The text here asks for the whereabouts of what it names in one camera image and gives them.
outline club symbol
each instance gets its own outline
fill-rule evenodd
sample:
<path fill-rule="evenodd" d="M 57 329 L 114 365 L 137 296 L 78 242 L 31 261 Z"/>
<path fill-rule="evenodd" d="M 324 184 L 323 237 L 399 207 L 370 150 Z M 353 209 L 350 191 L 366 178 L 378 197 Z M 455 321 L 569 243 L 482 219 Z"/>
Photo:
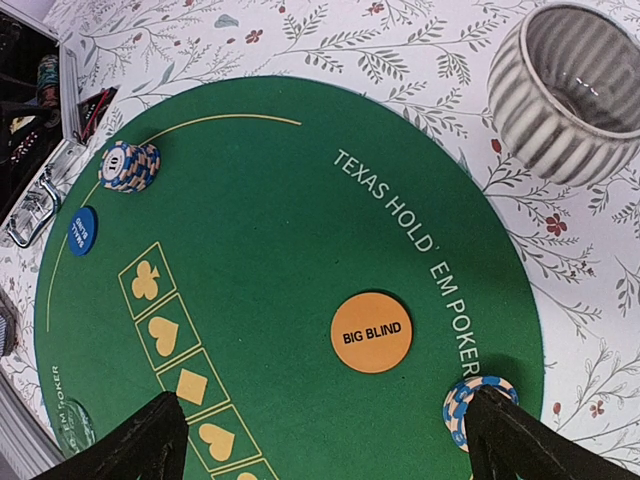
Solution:
<path fill-rule="evenodd" d="M 158 296 L 158 284 L 156 278 L 160 277 L 158 268 L 151 270 L 151 264 L 143 260 L 138 264 L 136 269 L 138 276 L 131 284 L 131 290 L 136 298 L 145 297 L 147 300 L 153 300 Z"/>

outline gold curved line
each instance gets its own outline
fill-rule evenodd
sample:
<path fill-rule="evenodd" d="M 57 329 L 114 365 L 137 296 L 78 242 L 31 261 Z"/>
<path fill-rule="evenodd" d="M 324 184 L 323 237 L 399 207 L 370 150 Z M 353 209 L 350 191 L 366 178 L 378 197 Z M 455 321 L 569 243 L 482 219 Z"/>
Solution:
<path fill-rule="evenodd" d="M 283 118 L 283 117 L 274 117 L 272 115 L 261 115 L 257 113 L 227 113 L 223 115 L 212 115 L 210 117 L 197 118 L 195 120 L 189 120 L 188 122 L 174 125 L 173 127 L 167 128 L 166 130 L 163 130 L 162 132 L 155 134 L 154 136 L 150 137 L 148 140 L 145 140 L 142 143 L 152 142 L 153 140 L 160 138 L 161 136 L 166 135 L 167 133 L 171 133 L 180 128 L 189 127 L 197 123 L 208 122 L 211 120 L 223 120 L 223 119 L 229 119 L 229 118 L 257 118 L 260 120 L 271 120 L 274 122 L 287 123 L 289 125 L 295 125 L 296 127 L 299 127 L 302 125 L 301 122 L 298 122 L 296 120 L 290 120 L 288 118 Z M 96 189 L 99 186 L 100 186 L 100 182 L 97 182 L 93 186 L 89 194 L 85 197 L 84 201 L 82 202 L 82 205 L 81 205 L 82 207 L 84 207 L 87 204 L 87 202 L 91 199 L 91 197 L 93 196 L 93 194 L 95 193 Z M 62 250 L 64 248 L 64 244 L 67 242 L 67 237 L 68 237 L 68 234 L 65 234 L 64 239 L 62 240 L 62 245 L 60 245 L 60 251 L 58 252 L 58 258 L 56 259 L 56 264 L 53 267 L 51 282 L 49 282 L 49 293 L 47 294 L 47 332 L 49 332 L 49 306 L 51 303 L 51 292 L 53 291 L 53 281 L 55 280 L 56 274 L 58 273 L 58 264 L 60 263 L 60 257 L 62 256 Z"/>

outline green poker mat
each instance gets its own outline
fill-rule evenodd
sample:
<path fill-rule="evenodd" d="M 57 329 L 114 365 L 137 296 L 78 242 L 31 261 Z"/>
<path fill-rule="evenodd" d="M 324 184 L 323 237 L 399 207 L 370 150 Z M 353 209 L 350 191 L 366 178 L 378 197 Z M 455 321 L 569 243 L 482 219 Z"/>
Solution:
<path fill-rule="evenodd" d="M 99 185 L 117 140 L 160 150 L 146 190 Z M 76 257 L 67 231 L 85 205 L 98 236 Z M 336 312 L 363 293 L 410 319 L 408 353 L 381 373 L 334 349 Z M 468 455 L 442 419 L 450 388 L 501 376 L 541 411 L 537 311 L 490 204 L 400 116 L 307 80 L 202 86 L 117 132 L 57 215 L 35 312 L 65 455 L 176 391 L 187 480 L 466 480 Z M 365 362 L 386 351 L 395 327 L 376 312 L 363 320 L 371 335 L 347 318 L 342 351 L 365 348 Z"/>

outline red flower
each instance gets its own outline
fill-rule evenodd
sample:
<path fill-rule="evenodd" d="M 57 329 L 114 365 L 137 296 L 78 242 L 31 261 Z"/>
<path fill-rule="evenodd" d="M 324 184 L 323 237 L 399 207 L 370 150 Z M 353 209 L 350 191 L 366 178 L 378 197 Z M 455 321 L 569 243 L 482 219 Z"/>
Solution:
<path fill-rule="evenodd" d="M 602 400 L 598 400 L 598 404 L 593 404 L 589 407 L 589 410 L 591 410 L 591 416 L 593 418 L 596 418 L 598 415 L 602 415 L 604 413 L 604 408 L 602 408 L 602 405 L 604 404 L 604 402 Z"/>
<path fill-rule="evenodd" d="M 497 138 L 491 140 L 491 148 L 493 148 L 493 151 L 496 153 L 502 153 L 502 145 L 500 144 L 500 140 Z"/>
<path fill-rule="evenodd" d="M 560 215 L 554 213 L 553 217 L 547 217 L 547 232 L 559 237 L 562 232 L 566 231 L 567 224 L 560 221 Z"/>
<path fill-rule="evenodd" d="M 373 15 L 374 13 L 380 13 L 383 10 L 384 5 L 380 2 L 373 2 L 371 6 L 367 8 L 367 12 L 369 12 L 371 15 Z"/>
<path fill-rule="evenodd" d="M 258 43 L 260 35 L 262 35 L 262 30 L 258 30 L 257 32 L 255 30 L 251 30 L 251 33 L 244 38 L 247 43 Z"/>

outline stack of poker chips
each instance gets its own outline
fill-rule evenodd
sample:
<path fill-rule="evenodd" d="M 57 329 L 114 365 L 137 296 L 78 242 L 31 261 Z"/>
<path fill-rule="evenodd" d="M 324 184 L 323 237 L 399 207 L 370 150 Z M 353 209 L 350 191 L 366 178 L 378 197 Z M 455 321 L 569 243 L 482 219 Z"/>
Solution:
<path fill-rule="evenodd" d="M 102 155 L 98 178 L 109 190 L 134 193 L 151 185 L 159 169 L 160 152 L 156 147 L 118 141 Z"/>
<path fill-rule="evenodd" d="M 442 417 L 455 444 L 467 453 L 469 453 L 469 445 L 467 444 L 464 415 L 467 413 L 467 408 L 475 392 L 485 385 L 495 388 L 516 405 L 520 403 L 518 393 L 513 385 L 500 377 L 470 377 L 453 387 L 444 400 Z"/>

